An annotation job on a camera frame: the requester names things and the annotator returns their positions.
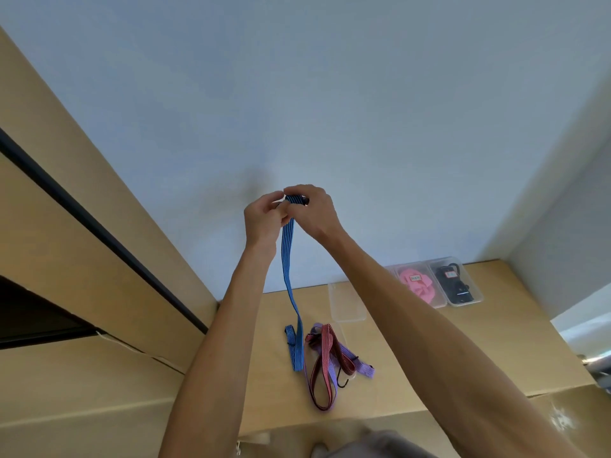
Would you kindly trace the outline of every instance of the plastic box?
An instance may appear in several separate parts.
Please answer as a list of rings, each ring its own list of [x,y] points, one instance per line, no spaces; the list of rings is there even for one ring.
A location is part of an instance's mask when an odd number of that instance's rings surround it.
[[[327,287],[329,288],[329,304],[333,321],[350,323],[367,318],[365,304],[350,281],[329,283]]]
[[[484,296],[456,257],[426,261],[447,302],[455,307],[481,302]]]
[[[433,308],[447,305],[446,295],[426,262],[411,262],[387,267],[401,283]]]

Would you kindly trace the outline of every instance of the hand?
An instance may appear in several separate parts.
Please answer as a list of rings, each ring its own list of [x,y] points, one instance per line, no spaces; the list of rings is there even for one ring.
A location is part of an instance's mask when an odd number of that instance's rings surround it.
[[[244,209],[246,225],[246,249],[256,249],[270,255],[276,255],[276,240],[281,227],[290,220],[286,210],[288,201],[279,203],[284,194],[276,191],[264,194]]]
[[[310,199],[307,206],[291,204],[287,213],[289,218],[294,218],[307,234],[324,247],[328,241],[345,234],[337,218],[331,196],[324,189],[314,185],[297,185],[285,188],[284,193],[303,195]]]

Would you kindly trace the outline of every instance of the red strap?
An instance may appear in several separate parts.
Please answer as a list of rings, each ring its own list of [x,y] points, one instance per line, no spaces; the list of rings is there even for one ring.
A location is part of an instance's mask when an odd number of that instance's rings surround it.
[[[309,343],[310,347],[316,348],[317,345],[320,345],[321,348],[321,354],[314,363],[312,374],[310,375],[310,382],[308,384],[310,388],[310,396],[312,397],[314,404],[319,410],[326,411],[331,408],[335,400],[335,395],[337,395],[337,392],[335,392],[334,394],[333,388],[331,386],[333,384],[333,381],[329,379],[329,364],[331,363],[330,354],[333,354],[335,356],[335,359],[340,364],[340,368],[348,376],[352,376],[355,373],[355,364],[346,355],[344,355],[344,353],[342,353],[340,343],[337,340],[335,332],[333,331],[333,328],[330,324],[323,325],[320,333],[309,333],[305,337],[305,341]],[[321,368],[323,371],[323,378],[325,379],[325,385],[327,386],[327,395],[329,398],[329,402],[327,403],[326,407],[320,406],[317,403],[316,397],[314,395],[314,386],[316,385],[318,372],[321,370]]]

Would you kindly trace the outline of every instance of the person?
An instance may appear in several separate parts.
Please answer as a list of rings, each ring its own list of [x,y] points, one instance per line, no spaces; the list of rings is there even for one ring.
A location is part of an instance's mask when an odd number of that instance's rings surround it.
[[[309,203],[280,202],[285,194],[303,195]],[[235,453],[256,314],[280,229],[291,218],[340,265],[462,458],[583,456],[465,334],[350,238],[322,188],[297,185],[261,196],[245,208],[246,247],[173,405],[160,458]],[[432,455],[398,435],[374,433],[328,456]]]

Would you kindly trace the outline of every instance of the tiled floor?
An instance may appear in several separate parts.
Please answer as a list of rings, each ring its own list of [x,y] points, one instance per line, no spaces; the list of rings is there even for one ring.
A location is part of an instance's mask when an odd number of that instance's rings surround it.
[[[589,458],[611,456],[611,398],[587,386],[531,400],[550,421]],[[446,435],[428,412],[387,416],[367,421],[329,421],[314,426],[278,429],[269,445],[241,444],[246,458],[307,458],[312,445],[325,442],[330,449],[361,437],[369,430],[393,429],[436,454],[457,458]]]

